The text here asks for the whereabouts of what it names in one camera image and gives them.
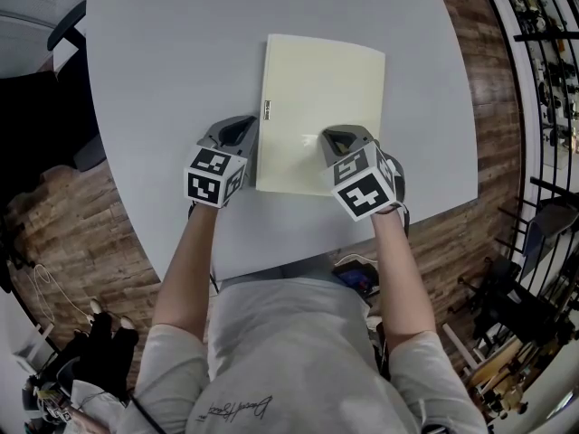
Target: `chair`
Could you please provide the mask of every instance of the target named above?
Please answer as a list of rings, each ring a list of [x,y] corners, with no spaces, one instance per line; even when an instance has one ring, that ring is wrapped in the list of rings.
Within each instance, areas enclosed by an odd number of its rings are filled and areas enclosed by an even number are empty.
[[[71,118],[75,121],[81,120],[83,123],[83,127],[74,130],[72,135],[75,141],[71,142],[71,148],[77,151],[73,158],[75,166],[82,172],[106,158],[92,103],[86,39],[74,27],[86,12],[86,1],[72,8],[54,28],[47,42],[49,52],[54,50],[62,39],[69,41],[78,49],[62,66],[57,79],[62,95],[69,104]]]
[[[569,228],[573,229],[578,218],[579,212],[576,208],[569,207],[562,201],[540,204],[538,214],[527,226],[523,256],[535,253],[544,240],[552,239]]]
[[[520,354],[523,343],[516,336],[508,339],[490,358],[472,368],[465,385],[468,389],[483,384],[482,393],[492,388],[489,384],[493,380],[498,382],[497,376]]]
[[[478,288],[467,283],[463,277],[459,277],[459,285],[464,285],[473,291],[474,296],[469,298],[458,308],[449,307],[449,313],[457,314],[465,307],[468,307],[471,313],[474,312],[480,308],[485,296],[495,287],[495,285],[497,285],[497,283],[504,280],[515,279],[521,271],[521,268],[517,263],[511,262],[509,259],[501,255],[498,255],[494,260],[491,258],[485,258],[485,263],[489,265],[489,268]]]
[[[72,394],[72,384],[74,383],[74,365],[80,360],[80,357],[69,360],[57,373],[56,382],[61,386],[61,391],[69,398]]]
[[[554,333],[556,309],[548,302],[533,296],[514,280],[498,283],[485,296],[480,314],[474,319],[474,339],[485,338],[497,323],[517,336],[522,343],[548,341]]]

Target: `metal rack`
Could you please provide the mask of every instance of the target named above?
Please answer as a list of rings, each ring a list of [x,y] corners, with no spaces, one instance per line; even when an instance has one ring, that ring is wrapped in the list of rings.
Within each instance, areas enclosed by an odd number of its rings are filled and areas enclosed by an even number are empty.
[[[536,113],[538,115],[538,129],[529,130],[526,133],[537,133],[540,141],[540,163],[537,175],[523,175],[520,196],[518,198],[517,213],[500,209],[511,218],[512,239],[511,241],[496,241],[508,247],[508,257],[513,259],[514,252],[523,254],[523,249],[516,246],[517,235],[523,235],[527,240],[530,220],[524,219],[522,208],[524,205],[534,209],[533,216],[539,214],[546,200],[556,196],[562,196],[566,203],[572,203],[577,198],[572,191],[579,191],[579,187],[572,188],[573,153],[576,151],[579,141],[575,141],[575,129],[579,128],[579,69],[572,41],[579,40],[579,32],[567,29],[567,21],[564,19],[556,0],[508,0],[512,11],[517,18],[520,35],[514,37],[514,42],[523,43],[532,66],[533,85],[536,95]],[[546,166],[553,167],[553,177],[545,176]],[[536,186],[536,200],[523,199],[525,184]],[[530,290],[536,281],[541,281],[536,295],[551,300],[558,289],[562,278],[562,267],[550,283],[549,275],[553,267],[555,254],[558,250],[565,250],[563,266],[569,259],[574,243],[574,233],[569,237],[568,245],[561,242],[562,234],[555,237],[551,245],[543,238],[536,255],[525,256],[523,267],[518,282],[529,278],[526,289]],[[537,267],[543,258],[550,259],[546,273],[541,279],[537,277]],[[496,334],[496,344],[504,343],[512,334],[502,333],[502,327]]]

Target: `black chair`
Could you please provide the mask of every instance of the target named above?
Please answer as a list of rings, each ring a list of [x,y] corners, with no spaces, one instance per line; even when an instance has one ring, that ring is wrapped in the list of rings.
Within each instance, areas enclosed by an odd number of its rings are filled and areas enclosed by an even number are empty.
[[[523,343],[544,344],[552,335],[556,309],[534,296],[513,279],[501,281],[485,296],[474,319],[474,339],[483,338],[497,323],[502,324]]]
[[[485,258],[485,263],[489,266],[482,282],[478,288],[467,283],[463,277],[459,277],[458,283],[474,292],[474,295],[467,299],[460,307],[449,307],[449,313],[457,314],[463,308],[468,308],[471,313],[479,309],[487,294],[503,281],[514,280],[521,271],[520,266],[510,261],[504,256],[498,255],[496,259]]]
[[[92,104],[86,41],[74,28],[85,14],[86,2],[81,2],[48,39],[49,51],[62,39],[78,48],[58,74],[37,72],[0,79],[1,213],[16,195],[34,190],[41,174],[50,168],[68,165],[84,172],[106,159]],[[32,265],[14,248],[20,230],[9,231],[2,219],[0,261],[9,259],[17,268]],[[2,266],[0,286],[9,291],[10,285]]]

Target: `wooden floor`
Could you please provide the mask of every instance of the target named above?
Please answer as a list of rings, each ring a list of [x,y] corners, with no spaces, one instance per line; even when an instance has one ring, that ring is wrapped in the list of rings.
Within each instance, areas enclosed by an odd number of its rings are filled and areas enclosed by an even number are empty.
[[[508,222],[497,208],[514,204],[521,166],[516,90],[489,1],[444,2],[470,81],[479,153],[479,199],[411,228],[413,253],[439,325],[448,319],[448,306],[466,297],[456,278],[464,275],[476,280],[485,256],[494,255],[498,245],[493,238]],[[135,321],[141,340],[129,378],[133,382],[159,280],[133,232],[108,164],[84,174],[66,167],[49,171],[33,194],[20,195],[11,203],[8,220],[24,223],[19,241],[27,256],[44,264],[80,309],[89,313],[89,301],[97,297],[110,311]],[[374,256],[371,241],[336,255],[353,251]],[[32,277],[32,272],[13,273],[24,302],[46,326],[48,319],[27,277],[27,273]],[[54,313],[52,339],[57,345],[68,342],[74,328],[89,328],[85,316],[55,286],[41,281],[39,286]],[[468,339],[468,316],[454,317],[453,326],[461,338]],[[460,356],[446,340],[444,343],[455,367],[460,368]]]

